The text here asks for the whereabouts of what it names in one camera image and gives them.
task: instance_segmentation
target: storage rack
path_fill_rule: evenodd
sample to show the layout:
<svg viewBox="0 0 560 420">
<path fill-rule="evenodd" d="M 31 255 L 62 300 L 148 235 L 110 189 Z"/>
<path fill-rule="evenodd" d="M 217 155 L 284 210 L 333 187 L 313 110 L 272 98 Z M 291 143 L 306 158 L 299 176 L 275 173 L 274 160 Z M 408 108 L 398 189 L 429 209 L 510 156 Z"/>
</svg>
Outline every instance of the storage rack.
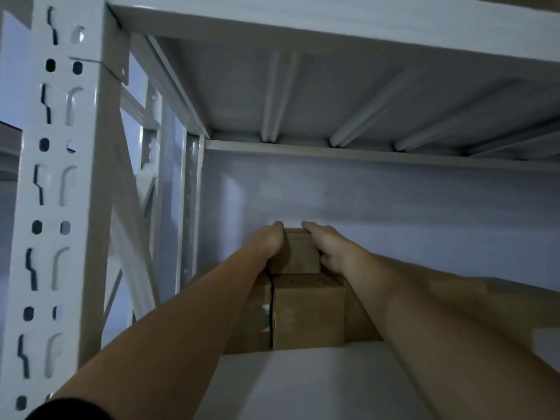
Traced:
<svg viewBox="0 0 560 420">
<path fill-rule="evenodd" d="M 152 254 L 163 100 L 186 130 L 176 291 L 197 270 L 208 150 L 560 171 L 554 12 L 474 0 L 12 4 L 24 23 L 32 17 L 33 63 L 0 377 L 3 418 L 24 418 L 99 351 L 123 274 L 136 317 L 159 304 Z M 130 51 L 150 80 L 145 104 L 122 88 Z M 238 76 L 217 67 L 233 70 L 239 59 L 249 61 Z M 386 63 L 376 70 L 379 59 Z M 356 65 L 362 69 L 348 69 Z M 255 108 L 242 92 L 258 92 L 251 82 L 259 77 Z M 220 78 L 216 96 L 208 82 Z M 434 83 L 449 88 L 437 96 Z M 369 93 L 357 94 L 366 87 Z M 215 97 L 229 102 L 215 109 Z M 228 114 L 242 99 L 248 105 Z M 409 105 L 431 110 L 384 132 L 387 117 Z M 121 106 L 142 125 L 136 177 Z M 344 120 L 329 115 L 342 110 Z M 328 120 L 337 121 L 332 130 L 309 132 L 326 129 Z"/>
</svg>

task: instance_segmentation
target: perforated metal post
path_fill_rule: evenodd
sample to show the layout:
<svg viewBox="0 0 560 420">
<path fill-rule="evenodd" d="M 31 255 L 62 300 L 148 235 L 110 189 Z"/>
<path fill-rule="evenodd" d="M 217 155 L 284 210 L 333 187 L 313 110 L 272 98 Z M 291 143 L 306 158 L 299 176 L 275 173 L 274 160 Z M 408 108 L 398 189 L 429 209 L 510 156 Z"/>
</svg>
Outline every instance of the perforated metal post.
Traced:
<svg viewBox="0 0 560 420">
<path fill-rule="evenodd" d="M 112 132 L 129 40 L 104 0 L 35 0 L 0 376 L 24 418 L 101 343 Z"/>
</svg>

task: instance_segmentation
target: hand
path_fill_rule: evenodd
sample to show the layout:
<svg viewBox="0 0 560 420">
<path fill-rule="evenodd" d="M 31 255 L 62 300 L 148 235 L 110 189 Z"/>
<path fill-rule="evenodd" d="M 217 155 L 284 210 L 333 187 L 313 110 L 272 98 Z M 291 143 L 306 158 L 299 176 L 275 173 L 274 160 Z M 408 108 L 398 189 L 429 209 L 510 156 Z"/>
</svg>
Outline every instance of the hand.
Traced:
<svg viewBox="0 0 560 420">
<path fill-rule="evenodd" d="M 278 253 L 284 242 L 284 224 L 276 221 L 272 225 L 260 227 L 249 240 L 249 244 L 255 245 L 267 260 Z"/>
<path fill-rule="evenodd" d="M 303 221 L 301 226 L 312 234 L 315 246 L 323 252 L 321 263 L 333 273 L 343 274 L 348 257 L 356 250 L 362 249 L 330 225 L 317 225 L 314 222 Z"/>
</svg>

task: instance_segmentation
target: forearm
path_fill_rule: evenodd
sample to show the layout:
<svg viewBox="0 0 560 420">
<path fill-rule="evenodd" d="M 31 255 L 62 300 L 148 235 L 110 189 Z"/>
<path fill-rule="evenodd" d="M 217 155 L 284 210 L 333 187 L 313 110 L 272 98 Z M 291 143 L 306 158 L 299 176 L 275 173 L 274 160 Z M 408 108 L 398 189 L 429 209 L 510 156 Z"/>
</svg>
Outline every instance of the forearm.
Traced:
<svg viewBox="0 0 560 420">
<path fill-rule="evenodd" d="M 111 342 L 55 395 L 115 420 L 192 418 L 267 255 L 235 252 Z"/>
<path fill-rule="evenodd" d="M 354 249 L 343 273 L 440 417 L 557 418 L 556 372 L 412 283 L 397 263 Z"/>
</svg>

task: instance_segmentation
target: left arm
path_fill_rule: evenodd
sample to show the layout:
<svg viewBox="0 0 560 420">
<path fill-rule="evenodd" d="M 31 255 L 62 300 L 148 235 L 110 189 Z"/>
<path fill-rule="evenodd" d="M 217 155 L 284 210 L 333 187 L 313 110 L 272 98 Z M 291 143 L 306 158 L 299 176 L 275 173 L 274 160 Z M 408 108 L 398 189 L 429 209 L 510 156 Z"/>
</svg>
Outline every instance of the left arm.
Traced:
<svg viewBox="0 0 560 420">
<path fill-rule="evenodd" d="M 191 286 L 131 326 L 78 371 L 53 399 L 80 398 L 114 420 L 190 419 L 283 224 L 249 242 Z"/>
</svg>

